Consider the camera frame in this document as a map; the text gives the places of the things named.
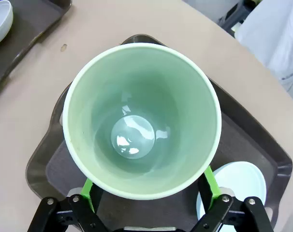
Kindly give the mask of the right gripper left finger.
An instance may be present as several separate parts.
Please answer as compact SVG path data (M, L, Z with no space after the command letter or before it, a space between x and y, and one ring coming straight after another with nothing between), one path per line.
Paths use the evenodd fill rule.
M55 197L41 200L28 228L29 232L65 232L70 225L83 232L108 232L97 215L103 190L86 180L82 188L73 188L62 201Z

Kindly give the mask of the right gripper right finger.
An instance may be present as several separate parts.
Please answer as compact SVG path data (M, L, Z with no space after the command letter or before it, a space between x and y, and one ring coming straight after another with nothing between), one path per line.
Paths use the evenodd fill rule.
M193 232L219 232L223 225L237 232L272 232L273 228L262 201L249 196L238 200L221 190L211 168L198 178L198 189L205 214L192 228Z

